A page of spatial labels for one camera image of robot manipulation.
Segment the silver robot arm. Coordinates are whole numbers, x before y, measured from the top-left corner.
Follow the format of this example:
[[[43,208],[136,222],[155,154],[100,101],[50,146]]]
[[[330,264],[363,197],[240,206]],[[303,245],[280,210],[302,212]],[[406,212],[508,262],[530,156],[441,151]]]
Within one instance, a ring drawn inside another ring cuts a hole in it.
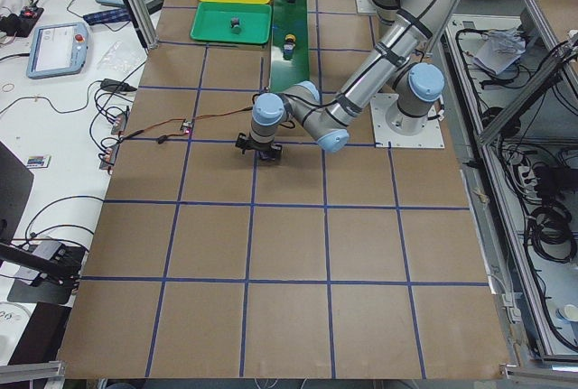
[[[304,80],[278,93],[256,98],[248,134],[239,134],[236,147],[253,150],[265,160],[277,160],[282,147],[275,142],[280,124],[294,119],[327,153],[336,153],[350,139],[349,125],[381,88],[397,90],[398,100],[387,117],[400,134],[417,134],[430,108],[443,93],[445,80],[433,64],[410,63],[415,48],[428,42],[451,10],[451,0],[371,0],[388,29],[374,49],[329,103],[321,101],[315,85]]]

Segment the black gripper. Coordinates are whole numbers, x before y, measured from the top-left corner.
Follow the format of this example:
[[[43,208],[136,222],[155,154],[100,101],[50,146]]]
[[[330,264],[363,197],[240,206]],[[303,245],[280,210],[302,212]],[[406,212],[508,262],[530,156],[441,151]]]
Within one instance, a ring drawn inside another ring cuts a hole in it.
[[[236,147],[239,148],[242,153],[246,151],[266,151],[271,152],[275,157],[282,156],[283,147],[275,142],[258,142],[251,135],[246,135],[243,133],[238,134],[238,139],[236,140]]]

